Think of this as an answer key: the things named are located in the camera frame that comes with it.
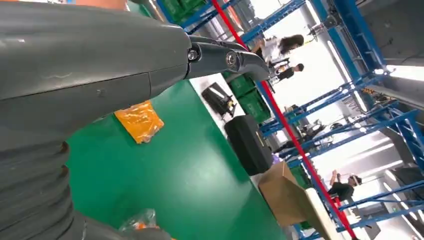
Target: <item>plastic bag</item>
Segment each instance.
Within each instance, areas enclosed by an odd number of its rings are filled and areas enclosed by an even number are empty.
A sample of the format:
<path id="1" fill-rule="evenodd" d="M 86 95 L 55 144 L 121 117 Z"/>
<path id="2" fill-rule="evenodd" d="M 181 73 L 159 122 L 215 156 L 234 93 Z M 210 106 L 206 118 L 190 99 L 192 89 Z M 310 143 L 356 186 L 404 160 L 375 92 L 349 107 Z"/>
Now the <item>plastic bag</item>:
<path id="1" fill-rule="evenodd" d="M 171 238 L 168 233 L 160 230 L 159 226 L 156 225 L 156 212 L 154 209 L 146 209 L 142 213 L 133 216 L 119 228 L 119 231 L 125 233 L 128 236 L 131 236 L 130 237 L 131 240 L 138 240 L 138 237 L 141 236 L 138 234 L 144 231 L 154 230 L 154 229 L 157 229 L 157 231 L 145 232 L 146 235 L 144 235 L 144 237 L 160 236 L 160 238 L 158 239 L 175 240 L 174 238 Z"/>
<path id="2" fill-rule="evenodd" d="M 133 216 L 119 228 L 119 231 L 125 233 L 146 228 L 158 228 L 154 209 L 146 209 L 142 213 Z"/>
<path id="3" fill-rule="evenodd" d="M 115 116 L 137 144 L 150 142 L 164 126 L 150 101 L 116 111 Z"/>

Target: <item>green plastic crate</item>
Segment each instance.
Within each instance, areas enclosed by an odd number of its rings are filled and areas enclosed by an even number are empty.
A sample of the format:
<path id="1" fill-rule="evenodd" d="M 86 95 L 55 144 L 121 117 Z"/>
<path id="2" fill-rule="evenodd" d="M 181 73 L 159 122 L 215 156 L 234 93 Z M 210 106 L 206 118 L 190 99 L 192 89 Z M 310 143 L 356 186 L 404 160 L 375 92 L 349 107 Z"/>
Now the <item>green plastic crate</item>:
<path id="1" fill-rule="evenodd" d="M 205 0 L 180 0 L 186 10 L 193 10 L 205 4 Z"/>
<path id="2" fill-rule="evenodd" d="M 268 108 L 264 99 L 262 99 L 262 96 L 259 94 L 258 90 L 254 89 L 248 94 L 237 98 L 237 100 L 246 114 L 254 117 L 258 123 L 262 123 L 271 117 L 270 109 Z"/>
<path id="3" fill-rule="evenodd" d="M 255 89 L 253 80 L 244 75 L 233 79 L 228 85 L 236 98 L 240 98 Z"/>
<path id="4" fill-rule="evenodd" d="M 180 19 L 186 14 L 186 10 L 178 0 L 162 0 L 162 2 L 174 21 L 180 21 Z"/>
<path id="5" fill-rule="evenodd" d="M 300 228 L 302 230 L 308 230 L 308 229 L 311 229 L 312 228 L 312 225 L 310 225 L 309 222 L 304 221 L 304 222 L 301 222 L 300 223 Z"/>
<path id="6" fill-rule="evenodd" d="M 290 169 L 291 173 L 293 174 L 294 178 L 296 179 L 296 182 L 299 186 L 301 186 L 303 189 L 307 189 L 308 183 L 305 181 L 304 178 L 304 170 L 302 169 L 302 167 L 297 166 L 297 167 L 293 167 Z"/>

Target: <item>black case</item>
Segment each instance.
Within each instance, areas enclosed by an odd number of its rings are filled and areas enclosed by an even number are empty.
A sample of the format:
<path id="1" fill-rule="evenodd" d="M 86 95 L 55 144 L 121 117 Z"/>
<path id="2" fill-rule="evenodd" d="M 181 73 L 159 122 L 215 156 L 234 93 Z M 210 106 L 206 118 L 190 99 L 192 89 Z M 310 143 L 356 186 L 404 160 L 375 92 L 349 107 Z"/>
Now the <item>black case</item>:
<path id="1" fill-rule="evenodd" d="M 228 141 L 249 176 L 270 169 L 274 157 L 252 116 L 236 116 L 224 128 Z"/>
<path id="2" fill-rule="evenodd" d="M 230 111 L 228 102 L 231 101 L 231 97 L 216 82 L 206 88 L 201 95 L 219 115 L 223 116 Z"/>

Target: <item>black suitcase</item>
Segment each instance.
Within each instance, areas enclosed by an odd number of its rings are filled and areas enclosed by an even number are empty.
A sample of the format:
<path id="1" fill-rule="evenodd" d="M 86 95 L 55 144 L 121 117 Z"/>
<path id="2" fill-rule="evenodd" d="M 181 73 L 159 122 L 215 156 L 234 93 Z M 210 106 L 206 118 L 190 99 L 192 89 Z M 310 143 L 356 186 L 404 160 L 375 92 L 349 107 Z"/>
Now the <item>black suitcase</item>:
<path id="1" fill-rule="evenodd" d="M 252 116 L 236 116 L 224 128 L 228 141 L 249 176 L 270 169 L 274 161 L 273 154 Z"/>

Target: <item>workbench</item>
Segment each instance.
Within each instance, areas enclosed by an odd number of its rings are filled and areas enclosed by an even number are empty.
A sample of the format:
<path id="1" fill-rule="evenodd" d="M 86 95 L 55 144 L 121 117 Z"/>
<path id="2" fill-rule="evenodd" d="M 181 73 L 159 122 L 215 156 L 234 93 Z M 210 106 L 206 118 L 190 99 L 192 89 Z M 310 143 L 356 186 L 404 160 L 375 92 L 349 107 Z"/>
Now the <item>workbench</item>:
<path id="1" fill-rule="evenodd" d="M 115 228 L 152 208 L 177 240 L 285 240 L 189 81 L 152 104 L 165 125 L 150 143 L 113 115 L 69 139 L 75 208 Z"/>

